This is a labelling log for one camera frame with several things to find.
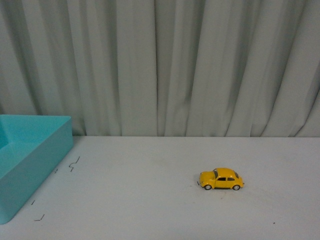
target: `yellow toy car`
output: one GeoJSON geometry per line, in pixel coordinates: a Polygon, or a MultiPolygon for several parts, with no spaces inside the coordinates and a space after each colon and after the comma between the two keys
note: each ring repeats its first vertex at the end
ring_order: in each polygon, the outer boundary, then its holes
{"type": "Polygon", "coordinates": [[[200,174],[198,185],[205,190],[210,189],[233,189],[239,190],[244,187],[242,177],[229,168],[216,168],[213,171],[203,171],[200,174]]]}

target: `turquoise container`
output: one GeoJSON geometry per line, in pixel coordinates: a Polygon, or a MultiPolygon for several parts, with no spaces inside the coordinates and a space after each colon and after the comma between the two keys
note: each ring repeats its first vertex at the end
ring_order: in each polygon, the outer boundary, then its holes
{"type": "Polygon", "coordinates": [[[72,147],[69,116],[0,115],[0,224],[15,216],[72,147]]]}

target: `gray curtain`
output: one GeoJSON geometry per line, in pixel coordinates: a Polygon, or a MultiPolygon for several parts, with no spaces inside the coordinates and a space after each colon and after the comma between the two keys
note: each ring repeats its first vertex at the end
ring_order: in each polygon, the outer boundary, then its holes
{"type": "Polygon", "coordinates": [[[74,135],[320,137],[319,0],[0,0],[0,113],[74,135]]]}

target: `car windshield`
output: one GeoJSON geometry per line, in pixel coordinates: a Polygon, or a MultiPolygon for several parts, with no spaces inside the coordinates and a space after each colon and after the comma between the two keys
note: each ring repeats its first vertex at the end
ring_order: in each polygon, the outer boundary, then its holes
{"type": "Polygon", "coordinates": [[[218,177],[218,171],[217,171],[217,169],[213,170],[213,173],[214,173],[214,177],[217,178],[217,177],[218,177]]]}

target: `white table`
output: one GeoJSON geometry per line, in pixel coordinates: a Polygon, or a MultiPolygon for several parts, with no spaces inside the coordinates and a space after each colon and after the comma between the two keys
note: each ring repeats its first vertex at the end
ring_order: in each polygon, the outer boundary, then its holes
{"type": "Polygon", "coordinates": [[[320,138],[75,137],[0,239],[319,240],[320,138]],[[245,187],[199,187],[217,167],[245,187]]]}

